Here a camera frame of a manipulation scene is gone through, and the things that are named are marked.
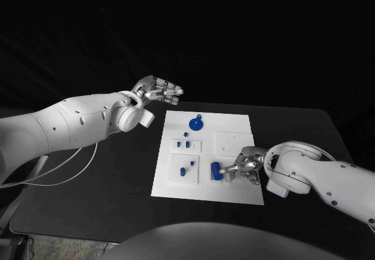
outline white paper sheet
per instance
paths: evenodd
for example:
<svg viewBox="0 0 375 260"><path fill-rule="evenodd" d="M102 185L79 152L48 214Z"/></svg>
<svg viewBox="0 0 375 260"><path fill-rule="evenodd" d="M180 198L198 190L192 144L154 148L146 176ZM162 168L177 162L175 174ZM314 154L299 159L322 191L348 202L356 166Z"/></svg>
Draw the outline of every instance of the white paper sheet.
<svg viewBox="0 0 375 260"><path fill-rule="evenodd" d="M193 131L189 128L189 122L198 117L198 114L202 115L203 128L199 131ZM225 140L226 137L234 138L234 136L237 136L235 142ZM176 140L182 141L180 145L185 145L186 141L200 141L200 152L196 150L189 151L188 148L182 150L175 149L173 144ZM225 154L224 151L224 154L218 155L218 144L221 143L225 143L229 154ZM232 165L237 155L245 146L254 146L247 115L167 111L151 196L264 205L260 185L252 185L241 175L237 175L231 183L211 179L211 163L219 162L221 167ZM169 181L167 176L173 174L170 172L173 168L170 167L172 154L199 156L198 184L186 185L179 184L176 181ZM176 175L180 174L179 167L180 165L177 168L173 168ZM189 171L193 170L192 167L190 164L186 165L186 176Z"/></svg>

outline table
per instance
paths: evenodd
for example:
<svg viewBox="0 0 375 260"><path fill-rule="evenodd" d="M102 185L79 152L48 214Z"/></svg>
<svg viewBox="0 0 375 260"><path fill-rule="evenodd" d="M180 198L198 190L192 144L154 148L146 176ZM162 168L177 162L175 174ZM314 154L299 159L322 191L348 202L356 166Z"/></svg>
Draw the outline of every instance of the table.
<svg viewBox="0 0 375 260"><path fill-rule="evenodd" d="M287 198L274 195L265 190L264 171L264 206L150 196L166 110L247 114L258 147L301 141L325 149L338 160L353 163L325 111L193 102L172 106L156 101L146 108L156 115L150 127L138 125L100 142L91 165L72 181L52 187L32 186L12 220L14 233L118 243L169 224L218 222L284 235L346 258L366 259L362 257L374 254L375 234L368 225L326 205L313 189L309 194L290 193ZM52 184L71 178L87 165L94 148L85 147L36 183ZM74 152L53 152L42 172Z"/></svg>

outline blue circular object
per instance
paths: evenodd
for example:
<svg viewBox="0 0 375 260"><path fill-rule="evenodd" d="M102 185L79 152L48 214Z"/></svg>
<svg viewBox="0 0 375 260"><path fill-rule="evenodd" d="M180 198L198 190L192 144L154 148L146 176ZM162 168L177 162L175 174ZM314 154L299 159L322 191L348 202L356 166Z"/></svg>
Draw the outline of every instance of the blue circular object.
<svg viewBox="0 0 375 260"><path fill-rule="evenodd" d="M203 127L202 115L198 115L196 118L190 120L189 127L195 131L202 129L202 127Z"/></svg>

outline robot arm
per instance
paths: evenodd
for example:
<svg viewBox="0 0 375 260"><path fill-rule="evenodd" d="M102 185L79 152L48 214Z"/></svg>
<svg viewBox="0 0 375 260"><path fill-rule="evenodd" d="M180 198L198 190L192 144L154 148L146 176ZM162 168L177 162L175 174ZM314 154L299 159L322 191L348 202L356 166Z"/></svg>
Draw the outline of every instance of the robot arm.
<svg viewBox="0 0 375 260"><path fill-rule="evenodd" d="M179 86L147 76L131 91L76 96L35 113L0 119L0 184L33 158L87 147L138 123L149 127L154 115L144 106L151 100L177 105L173 95L180 94Z"/></svg>
<svg viewBox="0 0 375 260"><path fill-rule="evenodd" d="M332 207L375 228L374 172L333 158L333 161L320 161L323 154L330 155L303 142L286 142L263 151L261 148L245 147L241 162L219 172L247 172L242 176L258 184L255 170L264 167L270 177L268 191L286 198L288 191L307 194L313 187Z"/></svg>

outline robotic hand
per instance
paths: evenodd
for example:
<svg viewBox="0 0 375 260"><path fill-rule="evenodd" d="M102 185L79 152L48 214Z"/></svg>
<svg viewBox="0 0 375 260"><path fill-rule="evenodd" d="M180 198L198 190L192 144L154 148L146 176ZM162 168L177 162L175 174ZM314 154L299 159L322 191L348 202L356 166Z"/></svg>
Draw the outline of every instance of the robotic hand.
<svg viewBox="0 0 375 260"><path fill-rule="evenodd" d="M332 161L320 161L326 155ZM258 170L264 167L270 177L267 190L283 198L288 191L307 194L316 189L325 202L375 228L375 173L336 161L316 146L290 141L270 150L244 147L234 165L219 170L235 171L252 184L260 184Z"/></svg>
<svg viewBox="0 0 375 260"><path fill-rule="evenodd" d="M149 127L154 115L144 106L151 100L177 105L182 94L182 87L147 76L131 91L71 97L35 113L0 119L0 184L36 157L87 147L138 123Z"/></svg>

